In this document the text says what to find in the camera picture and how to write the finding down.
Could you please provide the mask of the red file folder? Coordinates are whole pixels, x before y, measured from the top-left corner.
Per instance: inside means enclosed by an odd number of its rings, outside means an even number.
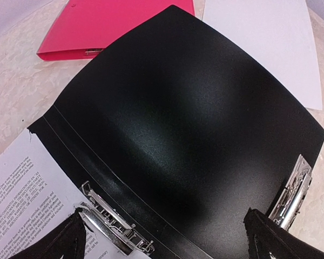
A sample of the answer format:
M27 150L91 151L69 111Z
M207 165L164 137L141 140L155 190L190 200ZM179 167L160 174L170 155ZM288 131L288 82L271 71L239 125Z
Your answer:
M44 61L92 59L122 35L171 5L194 15L192 0L68 1L44 37Z

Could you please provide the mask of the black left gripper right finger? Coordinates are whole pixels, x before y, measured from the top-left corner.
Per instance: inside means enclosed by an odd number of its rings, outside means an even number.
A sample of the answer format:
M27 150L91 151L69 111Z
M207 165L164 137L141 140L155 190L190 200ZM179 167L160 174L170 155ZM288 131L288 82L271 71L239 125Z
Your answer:
M291 235L257 209L244 217L249 258L324 258L320 251Z

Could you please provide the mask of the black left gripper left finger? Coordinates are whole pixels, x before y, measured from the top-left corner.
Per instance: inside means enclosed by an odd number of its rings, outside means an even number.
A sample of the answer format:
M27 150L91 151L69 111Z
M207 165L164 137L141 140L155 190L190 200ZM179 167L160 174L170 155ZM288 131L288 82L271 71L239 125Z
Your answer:
M81 211L81 209L76 209L72 215L41 240L13 255L12 258L84 258L86 230L79 214Z

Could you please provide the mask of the white paper sheet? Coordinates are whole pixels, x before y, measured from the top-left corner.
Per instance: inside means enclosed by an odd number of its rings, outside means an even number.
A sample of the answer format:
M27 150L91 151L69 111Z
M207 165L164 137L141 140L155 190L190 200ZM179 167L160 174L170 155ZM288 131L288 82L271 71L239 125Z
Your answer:
M323 108L305 1L206 1L203 21L252 56L304 107Z

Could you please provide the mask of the black book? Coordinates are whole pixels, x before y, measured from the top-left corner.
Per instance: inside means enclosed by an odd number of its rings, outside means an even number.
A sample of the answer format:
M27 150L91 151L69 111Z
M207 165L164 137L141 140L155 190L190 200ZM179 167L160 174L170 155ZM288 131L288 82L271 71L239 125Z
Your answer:
M153 258L248 258L248 209L270 214L324 142L273 75L174 5L90 61L29 130Z

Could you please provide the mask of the printed text paper sheet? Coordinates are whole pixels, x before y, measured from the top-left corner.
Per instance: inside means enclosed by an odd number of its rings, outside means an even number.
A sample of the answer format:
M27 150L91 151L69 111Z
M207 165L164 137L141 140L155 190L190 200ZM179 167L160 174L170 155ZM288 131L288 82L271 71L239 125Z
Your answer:
M76 186L38 136L25 129L0 155L0 258L12 258L35 244L79 209L87 201L81 185ZM139 251L125 256L84 226L84 258L151 256Z

